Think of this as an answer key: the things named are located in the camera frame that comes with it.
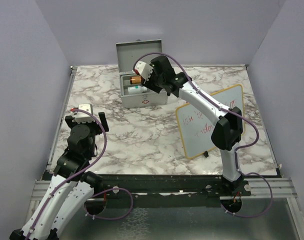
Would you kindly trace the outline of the brown medicine bottle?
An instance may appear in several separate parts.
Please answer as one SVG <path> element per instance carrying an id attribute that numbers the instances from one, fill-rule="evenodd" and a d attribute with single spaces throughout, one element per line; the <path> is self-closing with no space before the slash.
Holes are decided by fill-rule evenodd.
<path id="1" fill-rule="evenodd" d="M 141 85 L 144 79 L 141 76 L 131 76 L 130 77 L 130 84 L 131 85 Z"/>

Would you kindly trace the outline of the white plastic bottle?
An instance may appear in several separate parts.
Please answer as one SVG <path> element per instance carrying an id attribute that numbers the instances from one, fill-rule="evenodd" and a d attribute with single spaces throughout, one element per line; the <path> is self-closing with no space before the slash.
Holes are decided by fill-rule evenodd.
<path id="1" fill-rule="evenodd" d="M 148 88 L 141 85 L 130 86 L 127 88 L 129 95 L 142 94 L 148 91 Z"/>

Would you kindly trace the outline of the grey metal first aid box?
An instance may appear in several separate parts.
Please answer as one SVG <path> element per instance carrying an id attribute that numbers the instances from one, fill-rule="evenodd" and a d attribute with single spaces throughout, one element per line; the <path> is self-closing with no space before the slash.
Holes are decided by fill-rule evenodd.
<path id="1" fill-rule="evenodd" d="M 125 109 L 166 105 L 168 96 L 165 91 L 156 93 L 142 85 L 143 78 L 133 72 L 134 62 L 151 52 L 161 52 L 162 41 L 137 40 L 116 44 L 120 77 L 120 98 Z"/>

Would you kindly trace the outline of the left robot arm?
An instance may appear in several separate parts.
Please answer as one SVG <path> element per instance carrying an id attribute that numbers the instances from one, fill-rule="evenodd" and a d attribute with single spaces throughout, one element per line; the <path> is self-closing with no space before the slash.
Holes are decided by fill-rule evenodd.
<path id="1" fill-rule="evenodd" d="M 81 205 L 102 193 L 102 177 L 89 168 L 92 158 L 98 161 L 106 150 L 98 152 L 95 143 L 97 135 L 107 139 L 105 113 L 95 117 L 91 110 L 79 107 L 72 112 L 65 117 L 70 128 L 68 146 L 57 160 L 47 191 L 28 222 L 11 233 L 11 240 L 58 240 Z"/>

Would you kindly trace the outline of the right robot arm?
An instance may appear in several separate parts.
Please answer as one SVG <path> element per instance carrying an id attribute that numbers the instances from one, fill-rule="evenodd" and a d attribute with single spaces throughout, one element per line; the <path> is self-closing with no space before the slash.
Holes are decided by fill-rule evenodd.
<path id="1" fill-rule="evenodd" d="M 228 196 L 238 192 L 242 174 L 235 151 L 243 133 L 241 109 L 230 108 L 201 90 L 185 70 L 176 73 L 165 55 L 150 63 L 137 61 L 133 71 L 149 90 L 165 91 L 187 102 L 175 112 L 185 156 L 192 159 L 218 148 L 223 167 L 221 189 Z"/>

